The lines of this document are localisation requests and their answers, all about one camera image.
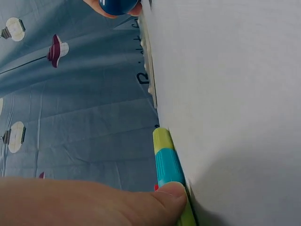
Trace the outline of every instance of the colorful marker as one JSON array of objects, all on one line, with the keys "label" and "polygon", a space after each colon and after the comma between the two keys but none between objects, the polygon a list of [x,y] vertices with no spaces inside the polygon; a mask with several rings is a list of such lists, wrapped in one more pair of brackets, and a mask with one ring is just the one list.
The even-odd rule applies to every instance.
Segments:
[{"label": "colorful marker", "polygon": [[[172,181],[180,182],[184,186],[185,177],[180,165],[178,156],[174,150],[174,144],[169,131],[164,128],[157,128],[153,132],[154,151],[158,177],[158,187]],[[184,212],[178,220],[177,226],[196,226],[191,205],[187,198]]]}]

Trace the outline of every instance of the teal marker barrel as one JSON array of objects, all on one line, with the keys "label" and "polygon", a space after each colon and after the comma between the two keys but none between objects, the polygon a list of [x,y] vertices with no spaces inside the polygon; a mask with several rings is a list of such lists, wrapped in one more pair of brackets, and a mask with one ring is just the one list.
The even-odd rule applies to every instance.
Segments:
[{"label": "teal marker barrel", "polygon": [[172,181],[185,185],[184,174],[175,150],[162,148],[157,152],[155,158],[159,187]]}]

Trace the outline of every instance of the blue fabric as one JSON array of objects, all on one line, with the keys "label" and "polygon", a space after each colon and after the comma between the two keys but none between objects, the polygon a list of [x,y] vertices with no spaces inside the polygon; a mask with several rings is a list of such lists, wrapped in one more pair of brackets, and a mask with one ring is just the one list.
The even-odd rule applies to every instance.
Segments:
[{"label": "blue fabric", "polygon": [[[0,38],[0,134],[18,121],[26,133],[15,153],[1,144],[1,175],[152,190],[158,117],[136,79],[144,67],[135,19],[107,19],[81,0],[1,0],[0,29],[11,17],[25,37]],[[55,34],[69,46],[57,68],[39,59]]]}]

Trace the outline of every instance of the blue sphere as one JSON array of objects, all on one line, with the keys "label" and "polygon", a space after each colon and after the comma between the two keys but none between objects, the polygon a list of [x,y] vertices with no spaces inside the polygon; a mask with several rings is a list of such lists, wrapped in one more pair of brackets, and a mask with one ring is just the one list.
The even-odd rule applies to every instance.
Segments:
[{"label": "blue sphere", "polygon": [[131,11],[138,0],[99,0],[100,7],[108,14],[120,16]]}]

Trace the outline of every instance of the hand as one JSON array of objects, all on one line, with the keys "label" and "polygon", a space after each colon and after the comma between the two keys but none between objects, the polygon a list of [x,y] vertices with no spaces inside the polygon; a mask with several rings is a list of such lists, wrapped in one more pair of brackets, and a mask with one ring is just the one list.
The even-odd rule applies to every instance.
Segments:
[{"label": "hand", "polygon": [[[85,3],[87,3],[92,9],[94,9],[97,13],[106,16],[108,18],[116,18],[116,16],[112,16],[110,14],[107,14],[106,12],[103,11],[103,9],[100,7],[98,0],[84,0]],[[129,12],[130,15],[132,16],[139,16],[142,10],[142,5],[140,2],[137,3],[135,8]]]},{"label": "hand", "polygon": [[132,193],[94,182],[0,178],[1,226],[173,226],[185,204],[174,182]]}]

